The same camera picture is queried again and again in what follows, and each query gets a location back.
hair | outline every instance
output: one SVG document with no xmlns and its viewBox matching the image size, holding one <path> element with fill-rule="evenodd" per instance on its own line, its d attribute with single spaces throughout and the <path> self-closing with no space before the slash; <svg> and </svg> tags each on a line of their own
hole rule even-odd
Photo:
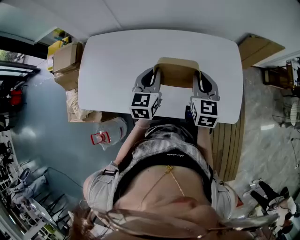
<svg viewBox="0 0 300 240">
<path fill-rule="evenodd" d="M 74 220 L 70 229 L 70 240 L 100 240 L 99 237 L 95 238 L 91 233 L 94 227 L 92 221 L 88 218 L 90 208 L 82 209 L 80 206 L 75 208 Z"/>
</svg>

shoe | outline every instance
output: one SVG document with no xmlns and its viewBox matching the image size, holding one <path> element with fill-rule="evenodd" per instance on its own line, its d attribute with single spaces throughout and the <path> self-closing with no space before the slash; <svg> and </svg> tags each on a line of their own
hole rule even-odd
<svg viewBox="0 0 300 240">
<path fill-rule="evenodd" d="M 245 193 L 243 193 L 243 197 L 247 197 L 247 196 L 249 196 L 250 195 L 250 193 L 253 191 L 253 189 L 251 189 L 251 190 L 249 190 L 249 191 L 247 191 L 247 192 L 245 192 Z"/>
<path fill-rule="evenodd" d="M 260 188 L 259 183 L 260 183 L 261 181 L 262 181 L 261 178 L 260 178 L 260 179 L 253 180 L 252 183 L 250 184 L 251 189 L 254 190 L 254 189 Z"/>
<path fill-rule="evenodd" d="M 245 193 L 243 194 L 243 197 L 249 196 L 250 193 L 251 193 L 253 190 L 260 188 L 260 186 L 259 186 L 258 184 L 259 184 L 261 181 L 262 181 L 262 179 L 253 180 L 252 183 L 250 184 L 251 190 L 245 192 Z"/>
</svg>

hand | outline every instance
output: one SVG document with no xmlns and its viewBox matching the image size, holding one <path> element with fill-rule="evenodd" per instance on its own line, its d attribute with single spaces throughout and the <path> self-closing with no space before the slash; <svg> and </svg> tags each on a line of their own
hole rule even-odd
<svg viewBox="0 0 300 240">
<path fill-rule="evenodd" d="M 149 127 L 149 125 L 151 124 L 152 120 L 148 120 L 148 119 L 139 119 L 135 124 L 146 128 Z"/>
</svg>

gray floor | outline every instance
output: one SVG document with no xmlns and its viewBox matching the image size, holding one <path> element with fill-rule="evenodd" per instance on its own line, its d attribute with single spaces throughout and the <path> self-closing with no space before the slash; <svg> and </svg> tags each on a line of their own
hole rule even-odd
<svg viewBox="0 0 300 240">
<path fill-rule="evenodd" d="M 106 151 L 93 146 L 90 134 L 96 131 L 97 124 L 68 123 L 64 90 L 44 70 L 45 63 L 38 67 L 42 71 L 28 82 L 25 88 L 27 104 L 12 130 L 18 161 L 34 159 L 39 166 L 46 165 L 64 172 L 82 186 L 86 177 L 114 160 L 121 143 Z M 278 89 L 262 84 L 259 69 L 244 71 L 244 84 L 244 145 L 237 178 L 230 184 L 242 196 L 252 180 L 263 178 L 276 191 L 288 186 L 293 193 L 299 186 L 299 177 L 290 139 L 300 137 L 300 134 L 292 128 L 280 128 L 272 118 L 272 114 L 282 115 L 282 107 L 274 100 L 282 101 L 283 98 Z M 261 130 L 261 126 L 272 124 L 273 128 Z M 293 143 L 299 156 L 300 141 Z M 80 187 L 66 176 L 49 170 L 47 177 L 51 188 L 68 194 L 74 202 L 82 199 Z M 242 200 L 245 203 L 243 212 L 256 205 L 250 198 L 242 197 Z"/>
<path fill-rule="evenodd" d="M 90 174 L 115 159 L 121 143 L 106 151 L 92 145 L 90 135 L 98 124 L 69 123 L 64 89 L 45 70 L 45 63 L 38 68 L 41 72 L 24 87 L 26 104 L 12 129 L 18 162 L 33 159 L 36 166 L 55 168 L 82 186 Z M 50 169 L 46 176 L 50 187 L 67 194 L 70 201 L 83 198 L 82 189 L 63 174 Z"/>
<path fill-rule="evenodd" d="M 243 75 L 245 135 L 237 177 L 230 183 L 245 204 L 237 211 L 241 214 L 257 205 L 250 196 L 243 197 L 243 193 L 250 189 L 249 183 L 255 179 L 263 179 L 278 192 L 287 186 L 293 194 L 300 186 L 299 170 L 295 169 L 296 160 L 290 141 L 291 138 L 300 138 L 300 133 L 291 127 L 279 126 L 278 122 L 288 119 L 272 117 L 284 116 L 283 102 L 291 104 L 298 99 L 283 98 L 282 93 L 290 92 L 263 85 L 260 69 L 249 68 L 243 71 Z M 300 140 L 292 143 L 299 159 Z"/>
</svg>

table top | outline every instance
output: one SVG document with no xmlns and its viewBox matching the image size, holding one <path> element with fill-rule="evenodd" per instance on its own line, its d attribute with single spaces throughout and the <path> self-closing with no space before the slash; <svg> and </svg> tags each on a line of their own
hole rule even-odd
<svg viewBox="0 0 300 240">
<path fill-rule="evenodd" d="M 80 65 L 78 100 L 82 109 L 130 113 L 137 76 L 159 58 L 194 60 L 218 85 L 219 122 L 239 119 L 243 76 L 235 42 L 178 30 L 128 30 L 92 36 Z M 161 85 L 162 103 L 156 116 L 185 117 L 192 89 Z"/>
<path fill-rule="evenodd" d="M 34 200 L 33 198 L 29 199 L 30 202 L 30 206 L 35 208 L 36 210 L 39 210 L 41 213 L 41 216 L 43 218 L 45 218 L 49 223 L 51 223 L 52 225 L 56 226 L 55 221 L 53 220 L 53 218 L 50 216 L 50 214 L 47 212 L 47 210 L 41 205 L 39 204 L 36 200 Z"/>
</svg>

